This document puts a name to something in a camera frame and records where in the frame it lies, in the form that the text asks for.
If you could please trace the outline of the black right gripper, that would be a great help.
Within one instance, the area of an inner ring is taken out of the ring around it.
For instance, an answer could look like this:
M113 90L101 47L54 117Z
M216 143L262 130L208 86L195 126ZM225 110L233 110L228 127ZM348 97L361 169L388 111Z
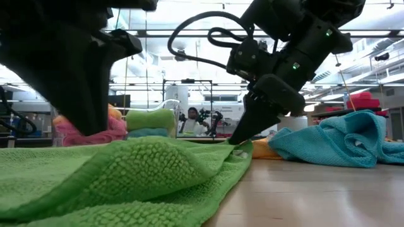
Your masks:
M244 113L229 139L236 145L280 122L278 115L300 116L304 112L304 97L274 74L265 74L248 86L243 98Z

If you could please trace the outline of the green microfiber towel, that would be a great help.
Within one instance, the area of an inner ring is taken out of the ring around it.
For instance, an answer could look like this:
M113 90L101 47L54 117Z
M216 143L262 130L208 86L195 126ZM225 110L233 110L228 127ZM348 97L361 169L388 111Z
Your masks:
M251 142L148 136L0 149L0 227L200 227L251 163Z
M168 109L159 109L151 112L130 110L126 115L126 124L127 129L130 131L146 128L171 130L175 126L175 116L173 111Z

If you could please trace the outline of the long black ceiling beam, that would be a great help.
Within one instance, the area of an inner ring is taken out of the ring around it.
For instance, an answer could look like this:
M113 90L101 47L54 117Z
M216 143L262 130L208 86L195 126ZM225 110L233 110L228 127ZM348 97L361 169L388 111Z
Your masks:
M179 37L204 37L209 30L182 30ZM173 30L127 30L132 35L139 37L170 37ZM352 38L404 38L404 30L341 30L349 33Z

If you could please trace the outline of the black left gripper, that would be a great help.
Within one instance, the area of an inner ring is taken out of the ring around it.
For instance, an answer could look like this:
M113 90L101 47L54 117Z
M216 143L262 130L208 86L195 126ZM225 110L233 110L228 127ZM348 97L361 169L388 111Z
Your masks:
M140 40L121 29L46 28L2 45L0 64L90 136L107 128L111 65L142 51Z

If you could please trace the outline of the pink microfiber towel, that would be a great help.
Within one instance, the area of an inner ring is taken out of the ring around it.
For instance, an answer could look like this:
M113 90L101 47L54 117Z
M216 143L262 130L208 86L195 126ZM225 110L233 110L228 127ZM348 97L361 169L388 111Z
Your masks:
M91 136L82 135L67 118L61 115L53 120L53 124L56 131L62 135L62 145L66 147L110 143L123 140L127 134L125 121L114 117L109 117L106 131Z

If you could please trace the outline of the clear plastic bin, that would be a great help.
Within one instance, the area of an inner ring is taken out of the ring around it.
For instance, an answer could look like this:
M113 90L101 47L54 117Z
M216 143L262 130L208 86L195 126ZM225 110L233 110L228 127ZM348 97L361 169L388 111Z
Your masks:
M106 144L129 137L176 137L180 101L168 99L154 108L124 108L109 105L107 130L92 136L82 135L64 116L53 124L57 139L65 147Z

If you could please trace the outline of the blue microfiber towel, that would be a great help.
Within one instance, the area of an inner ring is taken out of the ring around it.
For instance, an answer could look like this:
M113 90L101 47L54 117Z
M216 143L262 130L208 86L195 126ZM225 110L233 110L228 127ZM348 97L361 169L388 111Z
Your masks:
M385 138L386 119L362 110L298 131L283 128L268 144L289 161L353 168L404 164L404 143L387 142Z
M169 135L168 130L165 128L143 128L136 129L127 133L127 138L130 137L145 137L145 136L163 136L167 137Z

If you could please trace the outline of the orange microfiber towel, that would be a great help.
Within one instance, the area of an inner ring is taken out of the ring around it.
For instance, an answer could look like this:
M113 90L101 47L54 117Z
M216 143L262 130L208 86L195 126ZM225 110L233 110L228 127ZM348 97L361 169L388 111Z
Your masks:
M269 147L268 141L269 139L266 137L252 142L253 145L252 158L266 159L266 160L282 160L282 157L276 151L274 151Z
M121 120L122 113L111 104L108 104L108 107L109 107L108 115L117 120ZM52 123L54 125L61 124L61 123L69 123L69 120L67 118L65 118L63 115L58 115L57 117L55 117L53 119Z

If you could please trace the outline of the person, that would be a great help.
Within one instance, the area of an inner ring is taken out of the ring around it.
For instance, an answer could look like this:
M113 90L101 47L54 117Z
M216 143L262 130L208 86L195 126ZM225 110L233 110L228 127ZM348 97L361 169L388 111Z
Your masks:
M199 123L197 118L199 116L198 111L194 107L190 107L187 111L188 118L182 123L180 133L186 136L201 136L202 133L207 132L210 129L209 123L202 121Z

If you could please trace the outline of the black computer monitor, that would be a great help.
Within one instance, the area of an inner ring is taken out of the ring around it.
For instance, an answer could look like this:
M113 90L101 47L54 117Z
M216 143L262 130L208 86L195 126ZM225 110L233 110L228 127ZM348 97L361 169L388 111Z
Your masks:
M109 95L108 103L114 107L130 107L131 95Z

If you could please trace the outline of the white square column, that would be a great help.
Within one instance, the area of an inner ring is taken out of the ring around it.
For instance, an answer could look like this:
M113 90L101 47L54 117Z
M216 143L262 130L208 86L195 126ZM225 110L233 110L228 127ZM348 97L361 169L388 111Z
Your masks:
M180 86L176 84L169 85L165 89L165 99L179 100L179 110L187 113L189 108L189 90L187 86Z

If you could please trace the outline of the black and red machine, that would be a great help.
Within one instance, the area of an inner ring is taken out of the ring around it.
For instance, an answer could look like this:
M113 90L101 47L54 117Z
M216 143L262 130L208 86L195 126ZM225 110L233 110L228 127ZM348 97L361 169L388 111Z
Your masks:
M207 118L210 118L213 122L211 123L209 129L203 133L203 135L208 137L216 137L217 126L218 123L223 119L223 115L218 110L205 110L202 108L199 111L196 121L202 125Z

